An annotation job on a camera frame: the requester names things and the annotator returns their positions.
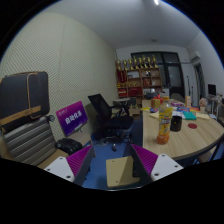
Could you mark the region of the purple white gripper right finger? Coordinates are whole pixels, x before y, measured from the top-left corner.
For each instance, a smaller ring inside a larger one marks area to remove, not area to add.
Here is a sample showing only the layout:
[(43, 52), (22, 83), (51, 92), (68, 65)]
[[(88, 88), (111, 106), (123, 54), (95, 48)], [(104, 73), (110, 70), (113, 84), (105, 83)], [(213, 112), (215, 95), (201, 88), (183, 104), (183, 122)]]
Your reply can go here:
[(168, 155), (157, 155), (135, 144), (131, 145), (131, 155), (134, 160), (133, 175), (142, 182), (154, 182), (182, 169)]

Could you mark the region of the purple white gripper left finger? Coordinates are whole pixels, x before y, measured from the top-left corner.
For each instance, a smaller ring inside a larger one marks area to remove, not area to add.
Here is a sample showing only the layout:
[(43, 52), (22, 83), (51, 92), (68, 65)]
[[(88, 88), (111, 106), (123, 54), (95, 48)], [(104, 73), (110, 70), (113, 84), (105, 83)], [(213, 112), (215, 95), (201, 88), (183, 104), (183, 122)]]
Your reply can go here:
[(92, 159), (93, 147), (87, 146), (67, 158), (58, 157), (45, 168), (45, 171), (70, 182), (83, 182), (89, 172)]

